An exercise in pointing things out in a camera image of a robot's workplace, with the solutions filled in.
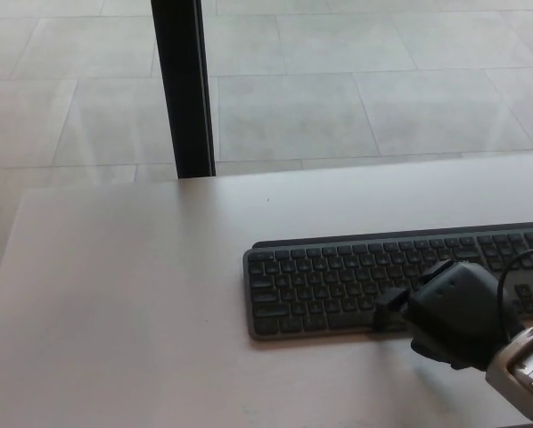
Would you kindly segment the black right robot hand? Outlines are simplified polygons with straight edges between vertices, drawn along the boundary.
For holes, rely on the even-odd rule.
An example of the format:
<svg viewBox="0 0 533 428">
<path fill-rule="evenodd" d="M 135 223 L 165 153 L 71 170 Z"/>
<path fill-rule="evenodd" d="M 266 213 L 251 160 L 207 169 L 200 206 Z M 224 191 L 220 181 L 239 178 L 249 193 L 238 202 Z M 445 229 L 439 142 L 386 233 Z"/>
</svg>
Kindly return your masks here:
<svg viewBox="0 0 533 428">
<path fill-rule="evenodd" d="M 513 301 L 475 263 L 445 260 L 429 268 L 416 292 L 394 287 L 374 303 L 372 329 L 402 324 L 411 348 L 454 370 L 488 369 L 494 356 L 525 330 Z"/>
</svg>

